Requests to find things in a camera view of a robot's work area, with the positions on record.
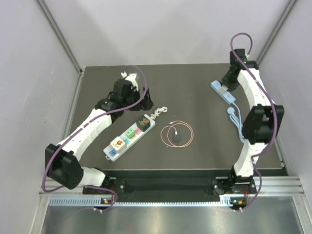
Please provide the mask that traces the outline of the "dark green plug adapter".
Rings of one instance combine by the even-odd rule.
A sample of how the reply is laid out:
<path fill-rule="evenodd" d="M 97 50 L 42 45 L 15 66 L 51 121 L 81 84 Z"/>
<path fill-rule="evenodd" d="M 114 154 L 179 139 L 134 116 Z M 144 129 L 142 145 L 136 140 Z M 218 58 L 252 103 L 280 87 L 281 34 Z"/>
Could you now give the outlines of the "dark green plug adapter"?
<path fill-rule="evenodd" d="M 146 116 L 141 116 L 137 121 L 136 121 L 136 126 L 139 128 L 142 132 L 145 132 L 147 129 L 150 128 L 151 123 L 150 120 Z"/>

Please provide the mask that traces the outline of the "light green plug adapter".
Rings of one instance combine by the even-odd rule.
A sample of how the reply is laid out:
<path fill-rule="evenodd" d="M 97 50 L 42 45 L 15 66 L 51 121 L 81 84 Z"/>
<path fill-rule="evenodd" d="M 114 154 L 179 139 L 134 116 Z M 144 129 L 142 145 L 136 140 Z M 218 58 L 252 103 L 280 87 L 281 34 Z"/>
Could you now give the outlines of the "light green plug adapter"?
<path fill-rule="evenodd" d="M 135 131 L 134 131 L 133 128 L 129 128 L 129 129 L 126 131 L 126 136 L 127 136 L 128 138 L 132 138 L 135 134 L 136 134 L 136 133 L 135 133 Z"/>

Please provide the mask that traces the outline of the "small dark blue charger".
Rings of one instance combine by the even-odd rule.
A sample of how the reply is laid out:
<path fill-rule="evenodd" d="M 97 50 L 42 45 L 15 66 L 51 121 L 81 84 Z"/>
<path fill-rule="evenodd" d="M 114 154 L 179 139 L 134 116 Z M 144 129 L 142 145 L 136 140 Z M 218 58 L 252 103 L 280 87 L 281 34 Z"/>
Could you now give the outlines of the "small dark blue charger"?
<path fill-rule="evenodd" d="M 177 131 L 175 131 L 175 133 L 174 133 L 173 141 L 174 141 L 174 143 L 180 142 L 180 135 Z"/>

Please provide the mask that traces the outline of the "white cube plug adapter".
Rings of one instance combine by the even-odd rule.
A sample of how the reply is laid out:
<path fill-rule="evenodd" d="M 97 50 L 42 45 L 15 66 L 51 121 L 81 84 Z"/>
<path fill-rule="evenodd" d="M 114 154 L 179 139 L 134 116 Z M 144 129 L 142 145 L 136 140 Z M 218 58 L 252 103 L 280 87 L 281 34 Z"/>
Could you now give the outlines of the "white cube plug adapter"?
<path fill-rule="evenodd" d="M 116 150 L 117 152 L 122 151 L 122 150 L 124 150 L 124 149 L 126 148 L 126 143 L 125 143 L 125 141 L 124 141 L 121 137 L 119 137 L 119 136 L 117 136 L 116 138 L 114 138 L 114 139 L 110 142 L 110 145 L 111 145 L 112 148 L 113 148 L 114 150 Z"/>

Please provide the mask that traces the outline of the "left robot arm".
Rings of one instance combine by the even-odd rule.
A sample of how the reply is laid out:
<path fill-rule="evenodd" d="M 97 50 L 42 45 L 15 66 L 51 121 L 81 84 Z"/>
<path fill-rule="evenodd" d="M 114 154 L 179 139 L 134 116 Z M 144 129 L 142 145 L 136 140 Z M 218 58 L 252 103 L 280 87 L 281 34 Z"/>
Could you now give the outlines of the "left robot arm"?
<path fill-rule="evenodd" d="M 100 100 L 89 116 L 66 139 L 57 145 L 49 144 L 45 149 L 45 171 L 42 190 L 46 178 L 51 178 L 69 190 L 77 186 L 93 186 L 99 193 L 109 191 L 111 182 L 106 174 L 96 168 L 82 167 L 82 155 L 102 131 L 112 125 L 124 111 L 150 110 L 153 107 L 149 89 L 144 86 L 141 94 L 138 74 L 132 73 L 114 84 L 107 98 Z"/>

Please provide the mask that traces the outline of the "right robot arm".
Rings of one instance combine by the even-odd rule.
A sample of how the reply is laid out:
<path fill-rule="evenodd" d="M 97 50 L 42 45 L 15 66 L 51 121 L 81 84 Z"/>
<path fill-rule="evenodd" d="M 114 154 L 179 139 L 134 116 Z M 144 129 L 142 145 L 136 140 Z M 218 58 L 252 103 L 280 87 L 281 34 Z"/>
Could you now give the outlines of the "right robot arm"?
<path fill-rule="evenodd" d="M 231 168 L 228 188 L 239 193 L 250 185 L 254 175 L 254 166 L 264 149 L 277 136 L 284 115 L 284 107 L 276 105 L 263 87 L 259 67 L 255 61 L 249 61 L 244 49 L 230 52 L 230 68 L 220 81 L 221 92 L 232 92 L 238 86 L 243 88 L 250 111 L 242 124 L 244 144 L 240 156 Z"/>

